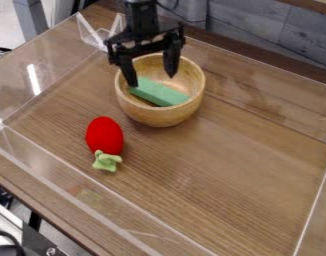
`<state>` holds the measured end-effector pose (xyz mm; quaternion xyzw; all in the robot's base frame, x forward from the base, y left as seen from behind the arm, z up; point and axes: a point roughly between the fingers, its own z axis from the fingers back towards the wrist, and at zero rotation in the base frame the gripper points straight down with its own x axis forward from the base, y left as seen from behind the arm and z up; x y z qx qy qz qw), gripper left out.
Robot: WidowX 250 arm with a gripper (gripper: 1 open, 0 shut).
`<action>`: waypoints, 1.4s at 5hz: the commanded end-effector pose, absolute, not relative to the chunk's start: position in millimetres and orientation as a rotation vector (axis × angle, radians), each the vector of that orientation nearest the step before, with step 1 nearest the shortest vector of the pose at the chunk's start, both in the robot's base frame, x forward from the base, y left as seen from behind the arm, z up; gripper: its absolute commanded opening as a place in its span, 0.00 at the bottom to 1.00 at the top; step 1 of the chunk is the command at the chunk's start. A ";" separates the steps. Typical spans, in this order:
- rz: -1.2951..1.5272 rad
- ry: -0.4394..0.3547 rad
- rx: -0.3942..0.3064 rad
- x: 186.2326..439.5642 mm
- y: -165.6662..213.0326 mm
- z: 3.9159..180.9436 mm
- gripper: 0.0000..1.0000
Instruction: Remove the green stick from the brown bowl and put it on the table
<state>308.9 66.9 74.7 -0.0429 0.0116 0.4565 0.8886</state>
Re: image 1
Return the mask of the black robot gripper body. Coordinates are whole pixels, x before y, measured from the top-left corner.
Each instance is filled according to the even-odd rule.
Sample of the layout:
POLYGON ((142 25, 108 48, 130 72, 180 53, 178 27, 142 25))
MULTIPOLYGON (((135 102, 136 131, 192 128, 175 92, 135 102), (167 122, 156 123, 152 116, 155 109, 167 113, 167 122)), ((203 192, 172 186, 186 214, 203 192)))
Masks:
POLYGON ((118 65, 116 57, 119 54, 131 55, 132 58, 136 58, 155 52, 163 52, 166 37, 178 38, 184 45, 186 37, 183 25, 162 25, 156 32, 142 34, 134 33, 126 29, 104 40, 110 63, 118 65))

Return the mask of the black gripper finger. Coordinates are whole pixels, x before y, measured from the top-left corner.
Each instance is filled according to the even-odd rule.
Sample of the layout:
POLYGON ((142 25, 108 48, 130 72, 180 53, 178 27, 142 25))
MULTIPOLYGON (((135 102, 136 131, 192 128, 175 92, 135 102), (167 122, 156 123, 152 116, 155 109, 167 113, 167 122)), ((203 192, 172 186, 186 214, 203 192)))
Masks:
POLYGON ((132 56, 119 54, 116 57, 116 64, 120 68, 123 76, 126 78, 127 84, 130 87, 138 86, 138 76, 134 68, 132 56))
POLYGON ((183 44, 178 38, 164 38, 163 65, 170 77, 174 77, 178 73, 182 46, 183 44))

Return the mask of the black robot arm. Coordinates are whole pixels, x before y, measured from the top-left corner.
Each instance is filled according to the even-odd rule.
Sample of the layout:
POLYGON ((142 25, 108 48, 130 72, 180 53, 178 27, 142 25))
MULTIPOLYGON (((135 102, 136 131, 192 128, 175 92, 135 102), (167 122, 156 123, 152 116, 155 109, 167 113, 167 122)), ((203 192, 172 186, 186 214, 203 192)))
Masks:
POLYGON ((123 73, 130 87, 138 86, 132 60, 162 52, 163 67, 170 78, 179 69, 180 52, 186 44, 184 26, 176 21, 160 21, 158 0, 123 0, 126 28, 104 40, 108 62, 123 73))

